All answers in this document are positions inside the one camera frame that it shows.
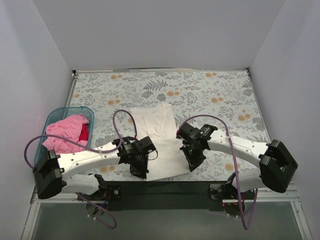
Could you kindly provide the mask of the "white t shirt robot print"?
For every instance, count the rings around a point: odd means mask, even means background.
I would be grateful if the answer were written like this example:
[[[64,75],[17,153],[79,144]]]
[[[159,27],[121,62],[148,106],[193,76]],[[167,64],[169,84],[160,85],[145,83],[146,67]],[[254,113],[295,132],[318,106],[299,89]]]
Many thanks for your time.
[[[150,137],[157,153],[151,153],[146,180],[157,181],[189,174],[189,164],[180,150],[182,141],[176,138],[177,126],[173,107],[160,103],[152,108],[129,110],[137,128],[137,138]]]

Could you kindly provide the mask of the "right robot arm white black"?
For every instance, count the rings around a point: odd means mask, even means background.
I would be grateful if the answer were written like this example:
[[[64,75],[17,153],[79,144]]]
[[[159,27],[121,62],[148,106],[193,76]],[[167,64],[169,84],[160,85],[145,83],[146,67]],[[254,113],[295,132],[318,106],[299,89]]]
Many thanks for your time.
[[[254,169],[246,172],[235,170],[225,184],[213,191],[222,199],[244,197],[246,192],[259,188],[285,193],[298,168],[292,154],[279,140],[254,142],[237,136],[229,137],[209,124],[196,128],[188,123],[178,129],[176,137],[182,140],[180,150],[190,171],[206,159],[205,150],[229,154],[254,165]]]

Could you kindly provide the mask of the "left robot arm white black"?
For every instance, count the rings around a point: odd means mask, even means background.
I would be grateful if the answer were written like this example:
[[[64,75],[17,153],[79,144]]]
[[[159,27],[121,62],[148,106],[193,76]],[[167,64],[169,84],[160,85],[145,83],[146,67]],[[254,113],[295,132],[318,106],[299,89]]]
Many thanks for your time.
[[[157,149],[150,137],[115,139],[97,148],[87,147],[74,153],[49,150],[35,163],[32,170],[37,196],[41,200],[61,192],[81,193],[101,200],[106,196],[106,182],[99,174],[84,172],[104,166],[129,164],[132,175],[147,177],[149,154]]]

